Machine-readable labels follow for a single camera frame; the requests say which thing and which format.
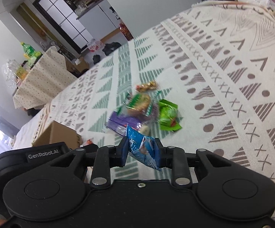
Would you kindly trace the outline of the blue snack packet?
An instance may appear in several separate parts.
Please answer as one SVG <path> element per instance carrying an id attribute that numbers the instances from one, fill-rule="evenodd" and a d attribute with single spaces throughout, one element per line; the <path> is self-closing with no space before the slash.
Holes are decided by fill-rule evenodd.
<path id="1" fill-rule="evenodd" d="M 129 151 L 133 158 L 147 167 L 161 171 L 156 160 L 158 154 L 154 138 L 142 135 L 130 126 L 126 128 L 126 137 L 129 139 Z"/>

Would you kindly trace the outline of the white cabinet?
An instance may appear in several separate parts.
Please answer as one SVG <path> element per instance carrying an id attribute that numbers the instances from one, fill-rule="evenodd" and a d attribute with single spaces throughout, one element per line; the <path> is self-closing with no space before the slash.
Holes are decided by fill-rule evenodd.
<path id="1" fill-rule="evenodd" d="M 110 7 L 108 0 L 102 0 L 78 17 L 78 21 L 96 40 L 101 40 L 119 28 L 120 20 Z"/>

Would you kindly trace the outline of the green soda bottle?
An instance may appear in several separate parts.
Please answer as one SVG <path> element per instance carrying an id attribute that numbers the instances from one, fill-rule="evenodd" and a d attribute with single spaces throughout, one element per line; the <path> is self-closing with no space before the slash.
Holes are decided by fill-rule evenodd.
<path id="1" fill-rule="evenodd" d="M 29 57 L 37 57 L 38 52 L 29 44 L 26 44 L 24 42 L 21 42 L 21 46 L 23 48 L 24 53 Z"/>

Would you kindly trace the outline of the pink water bottle pack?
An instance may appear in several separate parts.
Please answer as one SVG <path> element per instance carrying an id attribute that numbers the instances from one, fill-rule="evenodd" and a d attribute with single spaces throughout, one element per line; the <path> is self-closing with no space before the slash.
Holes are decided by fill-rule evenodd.
<path id="1" fill-rule="evenodd" d="M 99 49 L 103 48 L 104 44 L 101 40 L 92 39 L 90 40 L 90 42 L 88 42 L 87 47 L 90 52 L 96 52 Z"/>

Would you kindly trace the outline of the green tissue pack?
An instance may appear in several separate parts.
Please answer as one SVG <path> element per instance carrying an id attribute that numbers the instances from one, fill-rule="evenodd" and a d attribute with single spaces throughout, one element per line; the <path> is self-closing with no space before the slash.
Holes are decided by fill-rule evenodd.
<path id="1" fill-rule="evenodd" d="M 29 62 L 30 62 L 31 64 L 34 64 L 41 56 L 42 56 L 42 52 L 40 52 L 40 51 L 35 51 L 35 52 L 30 56 Z"/>

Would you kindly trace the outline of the round table dotted tablecloth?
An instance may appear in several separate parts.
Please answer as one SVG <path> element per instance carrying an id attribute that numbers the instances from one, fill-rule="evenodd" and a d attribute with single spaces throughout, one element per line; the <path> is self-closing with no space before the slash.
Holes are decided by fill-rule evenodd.
<path id="1" fill-rule="evenodd" d="M 14 106 L 27 110 L 45 105 L 76 80 L 66 69 L 65 57 L 52 46 L 40 57 L 15 92 Z"/>

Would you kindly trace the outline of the red snack packet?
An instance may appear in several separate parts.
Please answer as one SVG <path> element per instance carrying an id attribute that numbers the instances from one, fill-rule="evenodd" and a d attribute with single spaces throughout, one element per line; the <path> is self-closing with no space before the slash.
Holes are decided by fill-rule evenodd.
<path id="1" fill-rule="evenodd" d="M 80 147 L 84 147 L 84 146 L 88 146 L 88 145 L 91 145 L 93 144 L 93 138 L 91 139 L 88 139 L 87 141 L 83 142 Z"/>

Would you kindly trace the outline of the gold red candy packet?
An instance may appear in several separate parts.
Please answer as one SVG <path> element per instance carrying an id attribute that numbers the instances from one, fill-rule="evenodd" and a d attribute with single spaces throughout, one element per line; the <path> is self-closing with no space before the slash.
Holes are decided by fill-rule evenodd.
<path id="1" fill-rule="evenodd" d="M 158 88 L 158 84 L 155 80 L 149 81 L 147 83 L 142 83 L 139 85 L 136 85 L 135 90 L 140 93 L 144 93 L 147 91 L 152 91 Z"/>

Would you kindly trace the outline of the purple long snack pack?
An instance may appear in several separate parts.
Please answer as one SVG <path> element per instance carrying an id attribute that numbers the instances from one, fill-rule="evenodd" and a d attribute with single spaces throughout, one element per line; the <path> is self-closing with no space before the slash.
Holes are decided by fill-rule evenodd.
<path id="1" fill-rule="evenodd" d="M 117 111 L 111 113 L 110 117 L 105 122 L 105 126 L 120 136 L 126 135 L 128 126 L 143 135 L 150 134 L 150 128 L 145 122 L 142 122 L 137 117 L 118 114 Z"/>

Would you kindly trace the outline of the yellow oil bottle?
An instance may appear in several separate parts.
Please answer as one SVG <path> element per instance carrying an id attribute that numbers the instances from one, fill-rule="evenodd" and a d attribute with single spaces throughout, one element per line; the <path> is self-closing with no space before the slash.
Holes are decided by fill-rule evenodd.
<path id="1" fill-rule="evenodd" d="M 22 81 L 25 80 L 25 78 L 28 75 L 28 72 L 26 69 L 24 69 L 16 60 L 8 60 L 8 68 Z"/>

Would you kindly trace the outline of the black slippers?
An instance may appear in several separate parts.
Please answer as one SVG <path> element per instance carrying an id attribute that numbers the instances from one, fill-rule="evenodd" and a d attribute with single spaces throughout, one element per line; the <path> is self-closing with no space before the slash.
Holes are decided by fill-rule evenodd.
<path id="1" fill-rule="evenodd" d="M 102 52 L 105 54 L 105 56 L 108 56 L 120 47 L 121 47 L 121 44 L 119 42 L 107 43 L 102 49 Z M 96 65 L 100 61 L 101 61 L 101 56 L 99 54 L 95 54 L 93 56 L 93 64 Z"/>

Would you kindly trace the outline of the bright green candy packet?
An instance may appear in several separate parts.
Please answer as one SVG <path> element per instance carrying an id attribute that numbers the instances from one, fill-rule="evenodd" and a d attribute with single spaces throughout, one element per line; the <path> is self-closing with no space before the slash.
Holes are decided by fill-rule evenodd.
<path id="1" fill-rule="evenodd" d="M 159 126 L 162 131 L 178 131 L 182 127 L 177 121 L 178 105 L 166 99 L 159 101 Z"/>

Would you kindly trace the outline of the patterned bed blanket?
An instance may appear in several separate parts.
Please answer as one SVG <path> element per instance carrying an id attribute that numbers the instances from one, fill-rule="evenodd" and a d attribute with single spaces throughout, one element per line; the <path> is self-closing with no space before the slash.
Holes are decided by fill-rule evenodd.
<path id="1" fill-rule="evenodd" d="M 177 132 L 151 122 L 167 145 L 208 149 L 275 183 L 275 15 L 239 2 L 206 1 L 129 41 L 47 104 L 16 136 L 31 147 L 52 121 L 84 142 L 116 145 L 111 113 L 141 83 L 178 105 Z"/>

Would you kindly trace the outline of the green white cookie packet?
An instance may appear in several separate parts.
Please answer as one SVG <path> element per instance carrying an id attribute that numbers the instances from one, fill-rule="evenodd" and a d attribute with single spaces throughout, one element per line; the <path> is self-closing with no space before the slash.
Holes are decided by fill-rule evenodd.
<path id="1" fill-rule="evenodd" d="M 127 93 L 122 105 L 117 109 L 117 114 L 132 117 L 157 117 L 158 105 L 146 93 L 135 95 Z"/>

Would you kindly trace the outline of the open brown cardboard box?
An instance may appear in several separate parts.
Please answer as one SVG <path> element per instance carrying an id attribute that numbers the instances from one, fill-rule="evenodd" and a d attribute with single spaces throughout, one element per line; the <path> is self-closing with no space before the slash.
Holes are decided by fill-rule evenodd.
<path id="1" fill-rule="evenodd" d="M 82 137 L 75 130 L 53 121 L 32 143 L 33 147 L 64 142 L 70 149 L 77 149 L 82 144 Z"/>

